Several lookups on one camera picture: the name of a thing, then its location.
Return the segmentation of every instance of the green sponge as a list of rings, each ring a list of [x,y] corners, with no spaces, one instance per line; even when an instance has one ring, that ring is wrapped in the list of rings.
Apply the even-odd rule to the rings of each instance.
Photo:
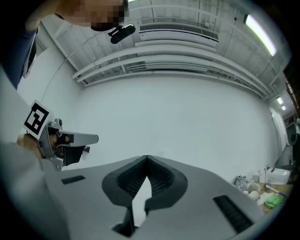
[[[282,202],[283,196],[272,195],[264,203],[268,208],[275,208]]]

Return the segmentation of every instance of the person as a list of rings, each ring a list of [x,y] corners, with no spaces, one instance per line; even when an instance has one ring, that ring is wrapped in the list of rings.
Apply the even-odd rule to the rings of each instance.
[[[17,89],[24,73],[24,64],[29,58],[40,21],[48,15],[96,31],[106,31],[117,27],[124,20],[128,0],[22,0],[18,3],[6,1],[5,9],[10,16],[1,13],[2,50],[1,64]]]

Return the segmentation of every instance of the ceiling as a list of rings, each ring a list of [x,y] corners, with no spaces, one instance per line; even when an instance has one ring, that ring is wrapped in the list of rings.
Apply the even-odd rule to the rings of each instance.
[[[243,23],[245,14],[251,14],[271,38],[277,49],[273,57]],[[264,12],[243,1],[132,1],[125,25],[133,24],[136,31],[118,44],[110,42],[107,32],[71,25],[56,16],[42,23],[77,71],[90,65],[87,71],[73,76],[86,86],[129,73],[171,73],[180,69],[180,73],[210,75],[242,85],[262,99],[271,99],[285,89],[283,70],[291,57],[288,44]],[[163,30],[141,30],[157,23],[164,24]],[[166,24],[173,29],[165,29]],[[188,30],[175,30],[174,26]],[[207,31],[210,36],[216,34],[218,41],[189,32],[192,28]]]

